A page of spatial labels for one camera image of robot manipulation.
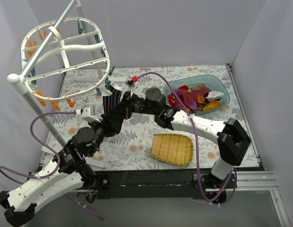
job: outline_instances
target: teal plastic tray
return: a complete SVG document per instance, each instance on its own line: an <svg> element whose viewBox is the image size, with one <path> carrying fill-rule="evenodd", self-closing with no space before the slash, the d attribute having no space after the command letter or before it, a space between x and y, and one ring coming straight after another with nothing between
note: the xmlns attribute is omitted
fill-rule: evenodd
<svg viewBox="0 0 293 227"><path fill-rule="evenodd" d="M185 79L179 79L179 80L175 80L175 81L170 82L170 84L173 88L178 88L183 85L186 85L189 88L193 88L194 86L196 86L198 84L205 84L212 91L221 91L224 93L223 98L221 100L219 100L219 102L222 103L221 106L214 108L214 109L211 109L211 110L193 113L196 116L207 114L210 112L214 112L214 111L219 110L223 107L226 107L230 103L230 100L231 100L230 94L226 90L226 87L224 86L224 84L219 80L219 78L217 78L213 75L207 74L207 75L189 77L189 78L185 78ZM165 85L163 88L163 94L167 97L170 93L171 93L170 88L167 85Z"/></svg>

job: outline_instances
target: woven bamboo tray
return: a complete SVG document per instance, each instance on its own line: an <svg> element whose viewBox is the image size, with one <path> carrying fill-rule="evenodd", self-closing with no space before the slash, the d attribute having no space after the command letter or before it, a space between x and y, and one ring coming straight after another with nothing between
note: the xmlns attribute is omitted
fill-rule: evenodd
<svg viewBox="0 0 293 227"><path fill-rule="evenodd" d="M194 144L181 134L154 134L151 157L176 166L187 166L193 159Z"/></svg>

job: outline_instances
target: white wall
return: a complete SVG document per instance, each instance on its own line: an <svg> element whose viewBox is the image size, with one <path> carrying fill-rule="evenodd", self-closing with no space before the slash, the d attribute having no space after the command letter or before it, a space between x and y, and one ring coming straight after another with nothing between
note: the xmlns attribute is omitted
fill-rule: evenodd
<svg viewBox="0 0 293 227"><path fill-rule="evenodd" d="M34 171L41 156L39 145L30 135L29 126L36 117L21 95L6 81L10 73L21 72L20 45L28 31L38 25L26 0L0 1L0 165L10 167L22 173ZM57 60L49 61L39 67L40 72L61 67ZM49 93L57 95L60 78L52 78L39 85ZM48 130L39 123L36 134L45 141ZM0 174L0 192L18 187ZM10 226L4 218L4 209L0 206L0 227Z"/></svg>
<svg viewBox="0 0 293 227"><path fill-rule="evenodd" d="M42 23L57 19L68 2L28 0ZM264 2L81 0L112 63L121 67L232 63ZM78 16L76 9L71 15Z"/></svg>
<svg viewBox="0 0 293 227"><path fill-rule="evenodd" d="M261 160L293 226L293 0L268 0L233 64Z"/></svg>

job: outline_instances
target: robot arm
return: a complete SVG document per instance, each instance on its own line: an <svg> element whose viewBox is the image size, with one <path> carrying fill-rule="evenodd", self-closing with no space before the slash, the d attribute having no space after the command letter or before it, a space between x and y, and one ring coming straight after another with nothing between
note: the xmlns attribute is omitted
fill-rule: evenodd
<svg viewBox="0 0 293 227"><path fill-rule="evenodd" d="M10 192L0 193L0 204L6 209L5 217L14 227L21 226L33 218L34 213L59 196L76 188L91 188L95 185L96 174L86 164L84 157L92 157L99 151L105 137L118 134L124 119L132 113L152 114L162 128L194 133L190 116L184 111L166 105L165 96L158 88L146 91L145 99L125 92L122 101L111 111L101 115L102 121L93 116L92 108L77 110L90 127L81 128L58 153L59 169L46 179L30 179ZM220 158L207 176L207 187L220 185L234 166L239 166L251 143L247 133L235 119L227 122L192 117L198 135L219 146ZM45 166L38 175L52 172L57 157Z"/></svg>

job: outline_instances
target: black metal frame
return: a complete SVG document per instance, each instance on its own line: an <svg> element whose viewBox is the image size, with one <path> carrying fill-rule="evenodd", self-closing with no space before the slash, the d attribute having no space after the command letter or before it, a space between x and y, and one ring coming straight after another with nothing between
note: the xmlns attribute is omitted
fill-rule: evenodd
<svg viewBox="0 0 293 227"><path fill-rule="evenodd" d="M238 171L264 171L260 167L241 167ZM201 169L207 175L210 169ZM195 186L193 175L196 169L96 171L97 176L109 176L109 187L98 190L97 199L111 198L169 198L190 197L202 199ZM230 181L227 188L233 188Z"/></svg>

